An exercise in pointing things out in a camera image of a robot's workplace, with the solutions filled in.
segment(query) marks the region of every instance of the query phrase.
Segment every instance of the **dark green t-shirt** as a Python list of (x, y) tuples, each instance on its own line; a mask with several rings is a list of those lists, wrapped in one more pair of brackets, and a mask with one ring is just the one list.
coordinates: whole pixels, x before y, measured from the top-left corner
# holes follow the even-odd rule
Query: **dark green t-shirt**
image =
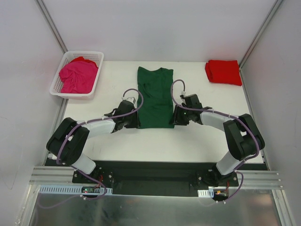
[(169, 122), (173, 116), (173, 101), (170, 87), (173, 83), (174, 71), (160, 68), (148, 71), (138, 68), (138, 90), (142, 93), (144, 103), (139, 110), (141, 129), (145, 128), (174, 128)]

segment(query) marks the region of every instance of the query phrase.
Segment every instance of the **robotic arm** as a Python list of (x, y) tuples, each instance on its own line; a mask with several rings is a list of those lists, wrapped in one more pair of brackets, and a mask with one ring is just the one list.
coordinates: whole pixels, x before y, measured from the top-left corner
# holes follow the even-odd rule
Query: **robotic arm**
[[(182, 106), (190, 109), (205, 109), (198, 100), (196, 94), (190, 96), (180, 96), (183, 100)], [(259, 149), (265, 147), (264, 140), (249, 114), (238, 117), (255, 136)], [(235, 119), (214, 114), (212, 112), (201, 112), (185, 110), (176, 105), (171, 123), (175, 125), (188, 125), (190, 121), (200, 125), (207, 125), (225, 132), (229, 151), (214, 165), (212, 171), (202, 177), (202, 181), (209, 186), (218, 186), (219, 181), (230, 177), (234, 170), (241, 166), (244, 160), (256, 154), (256, 144), (246, 129)]]
[[(104, 116), (107, 118), (104, 118), (102, 121), (79, 126), (74, 131), (73, 135), (69, 137), (68, 142), (63, 148), (60, 156), (62, 163), (67, 166), (73, 166), (92, 177), (95, 174), (95, 178), (97, 178), (98, 172), (96, 172), (97, 169), (95, 168), (95, 162), (82, 153), (86, 140), (101, 134), (117, 132), (123, 127), (138, 128), (140, 126), (140, 122), (137, 112), (125, 117), (115, 117), (132, 112), (135, 109), (134, 104), (134, 97), (127, 98), (119, 104), (118, 108), (115, 108), (112, 112), (105, 114)], [(63, 141), (72, 128), (77, 126), (78, 123), (80, 122), (71, 118), (64, 119), (47, 142), (46, 148), (52, 154), (58, 156)]]

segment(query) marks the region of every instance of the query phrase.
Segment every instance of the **white laundry basket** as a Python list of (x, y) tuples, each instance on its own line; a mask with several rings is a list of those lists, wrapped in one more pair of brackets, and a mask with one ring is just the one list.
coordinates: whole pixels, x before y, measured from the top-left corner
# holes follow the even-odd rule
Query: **white laundry basket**
[[(63, 82), (60, 79), (59, 72), (60, 70), (68, 64), (70, 61), (72, 61), (75, 58), (78, 57), (84, 57), (85, 59), (89, 59), (94, 61), (98, 66), (97, 75), (94, 81), (93, 88), (90, 93), (61, 93), (61, 89), (63, 87)], [(100, 69), (103, 64), (103, 53), (102, 52), (96, 52), (96, 51), (68, 51), (64, 54), (61, 63), (55, 73), (55, 77), (51, 83), (49, 92), (52, 95), (60, 96), (65, 99), (92, 99), (94, 97), (94, 91), (97, 84), (98, 76), (100, 73)]]

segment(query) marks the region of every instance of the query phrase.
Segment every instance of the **white panel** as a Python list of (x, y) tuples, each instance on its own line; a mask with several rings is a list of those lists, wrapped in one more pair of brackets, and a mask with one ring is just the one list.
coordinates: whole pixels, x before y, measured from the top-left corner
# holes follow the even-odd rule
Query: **white panel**
[(33, 0), (0, 1), (0, 225), (15, 225), (60, 104), (49, 86), (62, 52)]
[(68, 50), (106, 60), (241, 60), (275, 0), (45, 0)]
[[(243, 88), (210, 83), (205, 63), (104, 61), (94, 99), (69, 100), (65, 117), (86, 121), (111, 112), (118, 107), (125, 90), (137, 88), (139, 66), (148, 70), (173, 69), (174, 80), (183, 79), (186, 94), (196, 93), (203, 106), (237, 115), (249, 112)], [(179, 103), (182, 89), (180, 82), (175, 84), (174, 96)], [(126, 97), (132, 96), (137, 98), (138, 94), (131, 91)], [(84, 147), (92, 160), (111, 161), (217, 162), (227, 151), (223, 131), (193, 122), (174, 129), (122, 129), (91, 138)], [(262, 158), (258, 156), (250, 162), (262, 163)]]
[(301, 1), (284, 1), (243, 68), (268, 163), (283, 175), (297, 225), (301, 196)]

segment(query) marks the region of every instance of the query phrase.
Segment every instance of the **white table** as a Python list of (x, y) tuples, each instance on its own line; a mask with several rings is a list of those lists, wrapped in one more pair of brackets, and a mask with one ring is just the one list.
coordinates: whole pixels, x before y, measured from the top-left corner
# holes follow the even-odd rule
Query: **white table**
[[(93, 100), (70, 99), (64, 117), (75, 120), (100, 118), (118, 107), (123, 92), (137, 88), (137, 69), (173, 69), (174, 80), (183, 79), (186, 94), (197, 94), (202, 105), (241, 115), (249, 113), (242, 87), (213, 84), (207, 79), (205, 63), (186, 62), (116, 62), (104, 61)], [(181, 103), (182, 84), (174, 86), (174, 96)], [(138, 94), (130, 91), (127, 97)], [(217, 162), (228, 151), (225, 134), (209, 126), (191, 122), (174, 129), (122, 129), (94, 137), (86, 142), (84, 153), (93, 160)], [(262, 157), (249, 163), (263, 163)]]

